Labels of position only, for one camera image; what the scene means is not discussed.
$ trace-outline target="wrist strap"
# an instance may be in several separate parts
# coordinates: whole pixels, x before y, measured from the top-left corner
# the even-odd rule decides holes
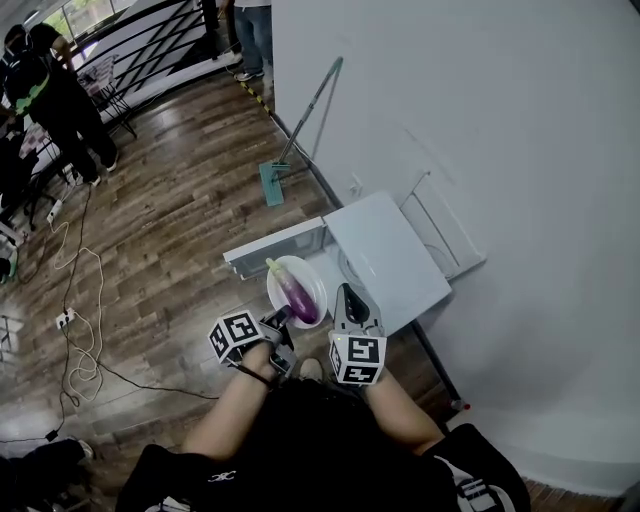
[[[268,381],[262,375],[257,374],[253,370],[249,370],[249,368],[247,368],[246,366],[242,366],[242,365],[239,364],[238,366],[236,366],[236,370],[238,370],[239,372],[242,372],[242,373],[246,373],[247,375],[251,375],[254,379],[258,379],[260,382],[262,382],[269,389],[271,389],[273,387],[273,383],[272,382]]]

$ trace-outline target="black hair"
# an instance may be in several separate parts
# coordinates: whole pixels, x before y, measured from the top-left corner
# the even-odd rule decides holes
[[[26,35],[26,34],[27,34],[27,31],[24,29],[24,27],[22,25],[14,25],[13,27],[11,27],[9,29],[9,32],[7,32],[7,35],[4,36],[4,44],[5,44],[5,46],[14,37],[21,36],[21,35]]]

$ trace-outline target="yellow and black striped tape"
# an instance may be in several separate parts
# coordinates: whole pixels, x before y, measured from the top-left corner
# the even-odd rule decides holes
[[[271,107],[269,107],[269,105],[264,102],[262,96],[260,96],[256,91],[249,87],[245,82],[238,83],[240,84],[240,87],[242,87],[245,91],[247,91],[251,96],[255,98],[255,100],[260,104],[260,106],[265,110],[267,114],[269,114],[270,116],[273,115]]]

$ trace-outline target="wall outlet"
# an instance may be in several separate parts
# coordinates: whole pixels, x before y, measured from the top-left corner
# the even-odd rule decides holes
[[[73,309],[68,308],[66,314],[63,312],[61,315],[58,315],[56,317],[56,327],[58,329],[62,329],[63,327],[66,327],[71,322],[73,322],[75,319],[76,312]]]
[[[58,213],[60,213],[61,209],[62,209],[62,201],[60,201],[60,199],[58,199],[56,201],[56,204],[53,205],[53,208],[51,208],[51,211],[49,212],[49,215],[47,215],[47,222],[49,224],[51,224],[53,222],[53,219],[56,218]]]
[[[362,195],[362,181],[355,173],[351,173],[351,185],[349,186],[349,194],[351,197],[360,197]]]

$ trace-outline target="logo on shirt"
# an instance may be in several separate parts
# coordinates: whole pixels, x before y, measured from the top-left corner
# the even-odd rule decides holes
[[[227,480],[233,480],[236,477],[235,471],[229,471],[228,473],[220,473],[219,475],[213,475],[209,480],[211,482],[225,482]]]

